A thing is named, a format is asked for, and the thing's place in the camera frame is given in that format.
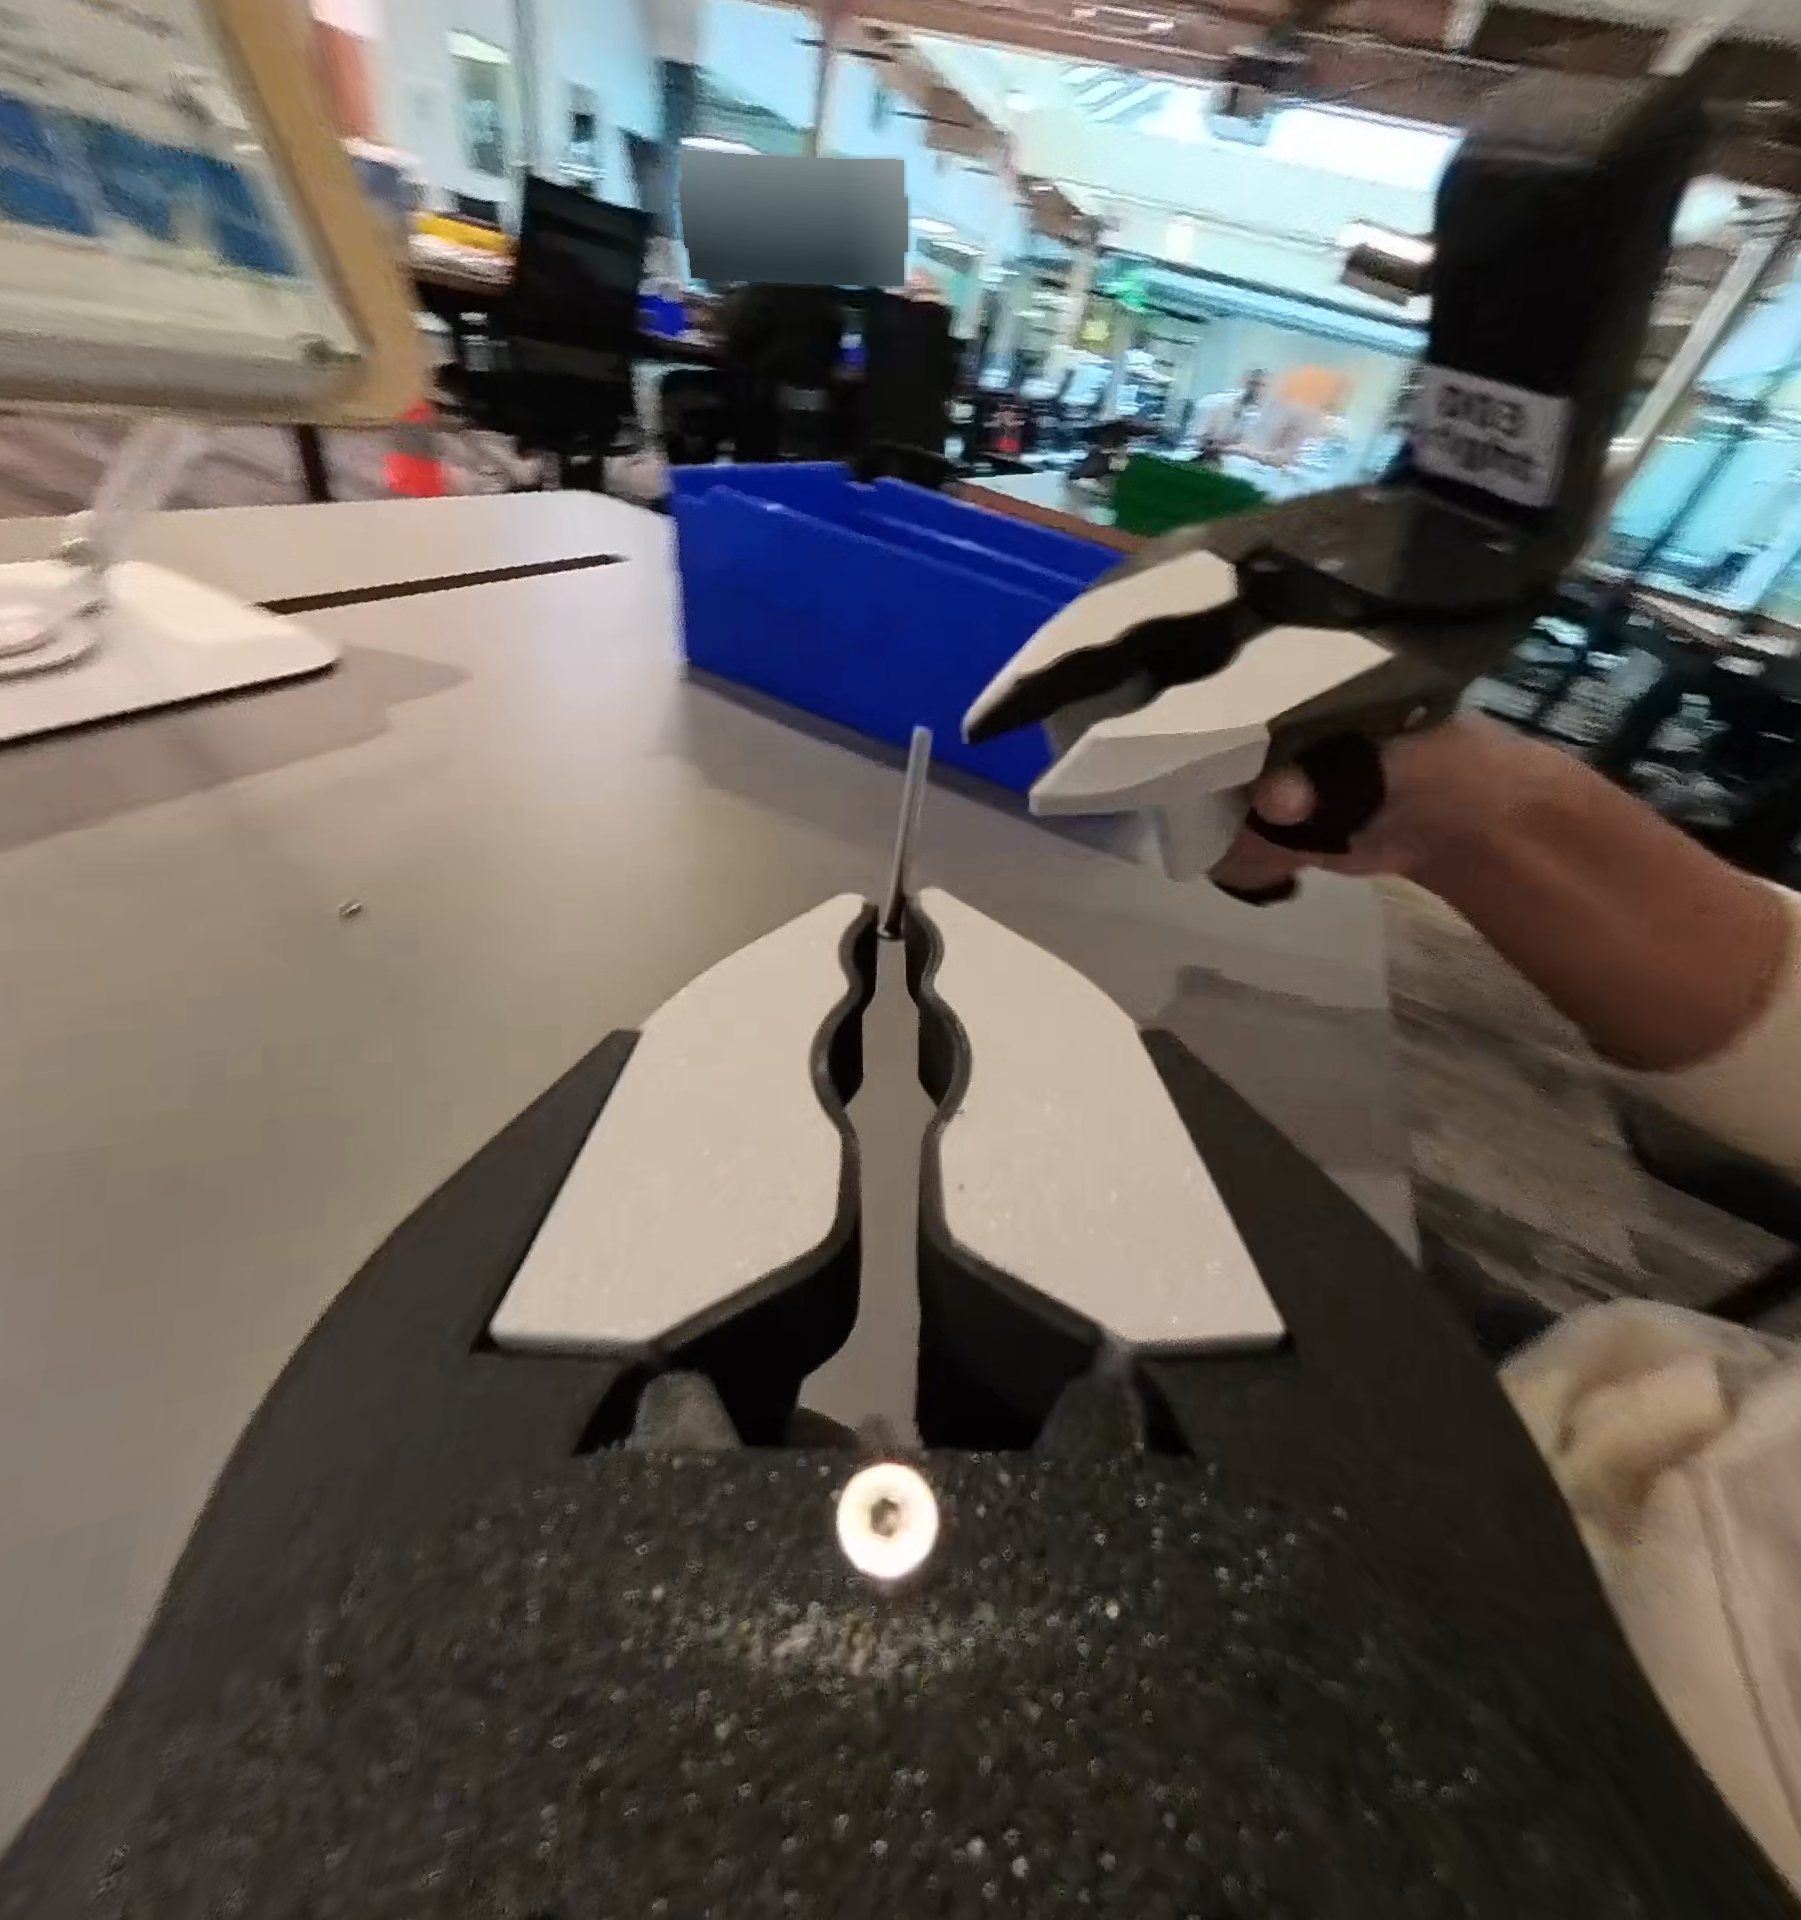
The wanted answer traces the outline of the blue plastic bin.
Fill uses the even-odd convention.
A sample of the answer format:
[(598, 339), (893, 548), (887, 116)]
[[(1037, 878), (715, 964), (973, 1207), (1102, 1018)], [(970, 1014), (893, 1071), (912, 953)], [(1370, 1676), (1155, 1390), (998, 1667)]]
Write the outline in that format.
[(1096, 539), (839, 464), (673, 468), (690, 667), (1026, 795), (1048, 737), (962, 718), (1034, 629), (1121, 562)]

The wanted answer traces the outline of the person's cream sweater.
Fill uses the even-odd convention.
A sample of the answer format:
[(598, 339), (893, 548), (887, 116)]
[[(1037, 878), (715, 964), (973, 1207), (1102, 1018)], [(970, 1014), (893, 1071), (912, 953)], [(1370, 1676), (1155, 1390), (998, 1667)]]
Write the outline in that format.
[(1658, 1700), (1801, 1897), (1801, 1336), (1612, 1302), (1499, 1380)]

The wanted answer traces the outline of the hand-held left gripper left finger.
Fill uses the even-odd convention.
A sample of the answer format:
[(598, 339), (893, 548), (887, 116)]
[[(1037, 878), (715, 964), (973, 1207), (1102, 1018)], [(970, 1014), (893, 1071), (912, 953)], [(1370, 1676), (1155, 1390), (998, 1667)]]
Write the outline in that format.
[(871, 904), (823, 899), (649, 1016), (489, 1322), (506, 1354), (707, 1377), (785, 1438), (861, 1306)]

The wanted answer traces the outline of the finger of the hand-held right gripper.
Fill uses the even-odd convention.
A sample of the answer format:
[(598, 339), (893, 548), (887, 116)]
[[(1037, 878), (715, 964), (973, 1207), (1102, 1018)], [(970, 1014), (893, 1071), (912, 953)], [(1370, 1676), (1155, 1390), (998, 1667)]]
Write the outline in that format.
[(995, 670), (962, 717), (969, 745), (1096, 707), (1185, 640), (1200, 647), (1224, 632), (1235, 562), (1200, 546), (1132, 560), (1049, 614)]
[(1242, 833), (1276, 745), (1319, 703), (1340, 730), (1392, 661), (1355, 632), (1276, 628), (1197, 681), (1145, 692), (1132, 680), (1048, 721), (1054, 760), (1028, 808), (1039, 821), (1134, 819), (1165, 877), (1207, 877)]

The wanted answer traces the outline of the person's right forearm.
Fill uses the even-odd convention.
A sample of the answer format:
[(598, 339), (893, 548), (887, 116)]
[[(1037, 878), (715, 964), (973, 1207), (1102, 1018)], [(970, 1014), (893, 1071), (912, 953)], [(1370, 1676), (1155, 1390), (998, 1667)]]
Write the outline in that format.
[(1465, 812), (1411, 878), (1646, 1099), (1801, 1183), (1801, 894), (1565, 751), (1470, 721)]

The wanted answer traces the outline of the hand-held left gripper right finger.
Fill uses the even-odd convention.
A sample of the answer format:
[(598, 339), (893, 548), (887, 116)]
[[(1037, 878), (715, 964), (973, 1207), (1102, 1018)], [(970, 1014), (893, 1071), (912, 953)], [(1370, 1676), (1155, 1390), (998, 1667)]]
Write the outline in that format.
[(1092, 1374), (1276, 1353), (1285, 1324), (1121, 1004), (1022, 932), (912, 901), (917, 1421), (1032, 1444)]

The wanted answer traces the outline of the silver bolt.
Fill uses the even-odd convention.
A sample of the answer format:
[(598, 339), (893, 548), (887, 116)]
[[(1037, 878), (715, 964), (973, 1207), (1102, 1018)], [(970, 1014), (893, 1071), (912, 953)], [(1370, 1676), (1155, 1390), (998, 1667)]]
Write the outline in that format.
[(904, 781), (897, 802), (891, 851), (887, 857), (887, 881), (879, 907), (876, 930), (883, 941), (897, 941), (904, 935), (915, 844), (928, 788), (930, 762), (932, 731), (926, 724), (915, 724), (904, 765)]

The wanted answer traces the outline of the orange traffic cone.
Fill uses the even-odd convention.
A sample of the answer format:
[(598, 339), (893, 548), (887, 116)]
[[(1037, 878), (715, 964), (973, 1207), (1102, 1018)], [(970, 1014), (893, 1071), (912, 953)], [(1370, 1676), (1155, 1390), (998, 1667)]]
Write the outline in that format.
[(431, 399), (411, 402), (385, 430), (385, 492), (397, 499), (452, 496), (452, 478), (440, 454), (436, 412)]

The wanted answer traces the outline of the person's right hand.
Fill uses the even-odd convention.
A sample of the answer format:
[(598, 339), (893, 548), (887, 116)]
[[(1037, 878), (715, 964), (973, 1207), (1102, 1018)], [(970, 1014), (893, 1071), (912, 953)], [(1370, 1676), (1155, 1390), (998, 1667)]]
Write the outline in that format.
[(1478, 744), (1478, 730), (1465, 717), (1409, 731), (1388, 745), (1357, 740), (1373, 766), (1378, 808), (1340, 851), (1294, 846), (1297, 834), (1315, 833), (1328, 811), (1312, 770), (1340, 745), (1322, 744), (1310, 760), (1299, 756), (1276, 766), (1255, 784), (1248, 821), (1207, 881), (1229, 899), (1268, 906), (1292, 899), (1315, 874), (1414, 877), (1453, 839)]

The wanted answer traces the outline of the green plastic bin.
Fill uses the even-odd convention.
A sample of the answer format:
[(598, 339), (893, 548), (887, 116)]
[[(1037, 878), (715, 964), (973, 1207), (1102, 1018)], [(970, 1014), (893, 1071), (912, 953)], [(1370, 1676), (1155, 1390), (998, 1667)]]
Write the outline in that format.
[(1146, 450), (1127, 457), (1111, 482), (1114, 525), (1154, 539), (1228, 516), (1257, 513), (1272, 495), (1198, 461), (1167, 458)]

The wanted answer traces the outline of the black office chair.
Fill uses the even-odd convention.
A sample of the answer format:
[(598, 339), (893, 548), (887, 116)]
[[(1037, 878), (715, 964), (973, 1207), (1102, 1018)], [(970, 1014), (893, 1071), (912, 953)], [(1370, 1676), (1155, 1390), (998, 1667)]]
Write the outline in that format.
[(528, 172), (503, 306), (512, 430), (557, 461), (563, 487), (602, 492), (633, 414), (653, 219)]

